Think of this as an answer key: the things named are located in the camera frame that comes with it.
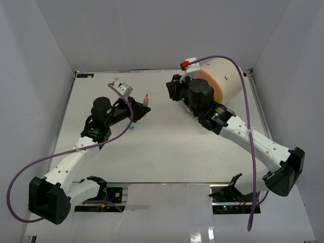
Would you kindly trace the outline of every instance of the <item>white enclosure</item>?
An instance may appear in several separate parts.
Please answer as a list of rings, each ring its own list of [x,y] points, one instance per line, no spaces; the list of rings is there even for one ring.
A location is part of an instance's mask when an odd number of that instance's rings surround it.
[[[0,0],[1,242],[23,235],[25,225],[7,209],[8,184],[53,153],[73,71],[176,69],[185,58],[211,54],[254,68],[274,139],[305,149],[298,188],[324,242],[323,26],[322,0]],[[22,218],[27,185],[43,167],[30,168],[13,188]],[[259,232],[266,238],[271,229]]]

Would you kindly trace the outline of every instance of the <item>purple cable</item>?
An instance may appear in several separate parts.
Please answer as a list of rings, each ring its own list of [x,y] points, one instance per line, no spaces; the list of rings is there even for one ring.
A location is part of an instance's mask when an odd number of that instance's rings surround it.
[[[110,201],[105,201],[105,200],[84,201],[83,204],[110,204],[110,205],[114,206],[121,213],[123,212],[116,204],[114,204],[114,203],[112,203]]]
[[[264,202],[264,200],[267,198],[268,194],[269,194],[269,191],[267,191],[267,192],[265,193],[265,195],[264,195],[264,197],[262,198],[262,200],[259,201],[259,202],[257,203],[257,206]]]
[[[245,87],[243,75],[242,75],[241,70],[240,70],[239,66],[237,65],[237,63],[230,57],[226,57],[223,55],[212,55],[212,56],[199,58],[195,61],[189,62],[189,65],[197,63],[197,62],[201,62],[201,61],[204,61],[207,59],[211,59],[211,58],[223,58],[223,59],[226,59],[234,64],[234,66],[239,74],[239,77],[241,79],[241,82],[242,82],[242,88],[243,88],[243,94],[244,94],[244,100],[245,100],[245,108],[247,111],[247,124],[248,124],[248,129],[251,130],[251,119],[250,119],[250,109],[249,109],[249,104],[248,104],[247,89]],[[254,210],[257,205],[257,163],[256,163],[256,157],[255,157],[255,151],[254,151],[254,142],[253,142],[252,132],[249,133],[249,138],[250,138],[252,166],[253,166],[253,197],[252,197],[251,213],[250,213],[249,222],[248,222],[248,231],[251,231],[252,224],[253,224]]]
[[[12,189],[12,186],[14,185],[15,181],[17,180],[17,178],[20,176],[21,173],[23,173],[25,170],[27,170],[29,167],[33,166],[33,165],[36,165],[42,161],[45,161],[45,160],[48,160],[48,159],[51,159],[51,158],[55,158],[55,157],[58,157],[58,156],[61,156],[61,155],[66,155],[66,154],[69,154],[69,153],[74,153],[74,152],[77,152],[77,150],[86,150],[88,148],[94,148],[94,147],[97,147],[97,146],[102,146],[106,143],[110,143],[118,138],[120,138],[125,132],[127,132],[127,130],[130,128],[132,122],[133,122],[133,119],[134,119],[134,113],[133,113],[133,109],[132,109],[132,106],[130,105],[130,103],[128,102],[128,100],[117,90],[115,89],[112,84],[108,84],[108,87],[110,87],[112,90],[114,90],[123,100],[124,102],[127,104],[128,108],[130,109],[130,112],[131,112],[131,117],[130,117],[130,123],[127,125],[127,127],[116,137],[112,138],[112,139],[109,139],[105,142],[102,142],[102,143],[98,143],[98,144],[94,144],[94,145],[90,145],[90,146],[86,146],[86,147],[82,147],[82,148],[76,148],[76,149],[72,149],[72,150],[68,150],[68,151],[65,151],[65,152],[61,152],[61,153],[57,153],[57,154],[53,154],[53,155],[49,155],[49,156],[46,156],[44,158],[40,158],[28,165],[26,165],[24,168],[22,168],[15,176],[14,178],[12,179],[12,181],[10,182],[9,186],[8,186],[8,190],[7,190],[7,206],[8,206],[8,209],[11,213],[11,215],[19,220],[20,222],[23,222],[23,223],[34,223],[34,222],[38,222],[40,220],[42,220],[43,218],[39,218],[39,219],[34,219],[34,220],[27,220],[27,219],[22,219],[20,218],[16,213],[15,211],[13,210],[12,208],[12,205],[11,205],[11,202],[10,202],[10,193],[11,193],[11,189]]]

